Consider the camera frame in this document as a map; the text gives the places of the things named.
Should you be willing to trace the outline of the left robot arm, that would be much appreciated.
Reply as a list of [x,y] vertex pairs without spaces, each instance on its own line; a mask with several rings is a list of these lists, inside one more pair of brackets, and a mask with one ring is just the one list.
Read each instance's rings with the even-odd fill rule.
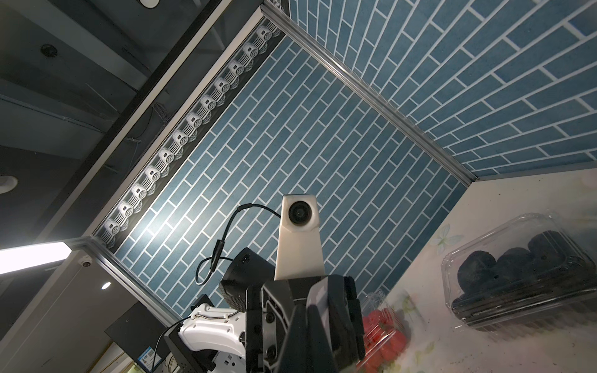
[[215,308],[202,297],[164,340],[182,372],[355,372],[365,328],[355,282],[324,275],[274,279],[245,248],[222,286],[239,301]]

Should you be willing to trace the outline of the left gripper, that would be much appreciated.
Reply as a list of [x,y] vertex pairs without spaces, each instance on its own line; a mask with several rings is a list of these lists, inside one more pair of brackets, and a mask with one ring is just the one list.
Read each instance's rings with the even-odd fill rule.
[[248,372],[355,372],[364,336],[350,277],[268,281],[247,290]]

